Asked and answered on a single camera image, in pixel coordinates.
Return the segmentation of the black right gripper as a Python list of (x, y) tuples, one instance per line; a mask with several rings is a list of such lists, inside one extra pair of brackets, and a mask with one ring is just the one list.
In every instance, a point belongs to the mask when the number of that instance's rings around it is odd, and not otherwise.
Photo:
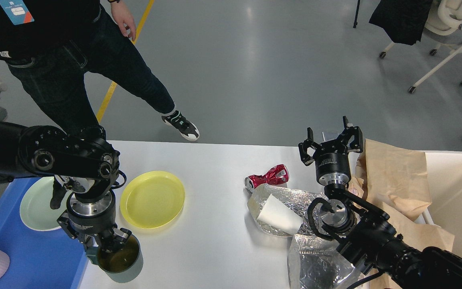
[(300, 159), (305, 166), (315, 162), (316, 180), (321, 185), (346, 185), (351, 179), (348, 153), (363, 153), (363, 133), (346, 116), (342, 117), (343, 131), (330, 142), (316, 143), (313, 130), (307, 128), (307, 138), (298, 144)]

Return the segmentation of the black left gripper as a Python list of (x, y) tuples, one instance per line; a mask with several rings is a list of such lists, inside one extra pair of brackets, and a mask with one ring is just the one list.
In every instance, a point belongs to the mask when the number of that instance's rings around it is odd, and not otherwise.
[(66, 210), (57, 218), (57, 223), (70, 238), (78, 238), (87, 244), (86, 239), (95, 239), (99, 250), (114, 253), (121, 250), (132, 236), (132, 231), (117, 228), (116, 198), (113, 191), (101, 195), (95, 202), (71, 193), (66, 200)]

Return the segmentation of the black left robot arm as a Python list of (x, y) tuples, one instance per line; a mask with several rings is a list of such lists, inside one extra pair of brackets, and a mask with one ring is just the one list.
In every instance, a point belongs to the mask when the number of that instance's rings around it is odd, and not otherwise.
[(120, 251), (132, 232), (119, 228), (116, 197), (121, 187), (119, 151), (105, 139), (105, 131), (87, 138), (69, 136), (54, 126), (25, 127), (0, 122), (0, 176), (4, 182), (39, 176), (54, 176), (59, 186), (50, 207), (66, 210), (57, 223), (85, 250), (97, 243), (99, 250)]

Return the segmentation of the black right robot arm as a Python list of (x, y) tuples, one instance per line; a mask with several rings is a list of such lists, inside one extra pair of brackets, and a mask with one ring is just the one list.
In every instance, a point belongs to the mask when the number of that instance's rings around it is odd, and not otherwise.
[(310, 230), (319, 238), (337, 241), (336, 251), (365, 275), (359, 287), (387, 274), (403, 289), (462, 289), (462, 258), (438, 247), (419, 251), (403, 241), (389, 223), (387, 212), (348, 191), (350, 152), (363, 152), (359, 126), (346, 116), (343, 131), (317, 143), (313, 130), (298, 144), (301, 161), (316, 169), (325, 199), (316, 197), (307, 208)]

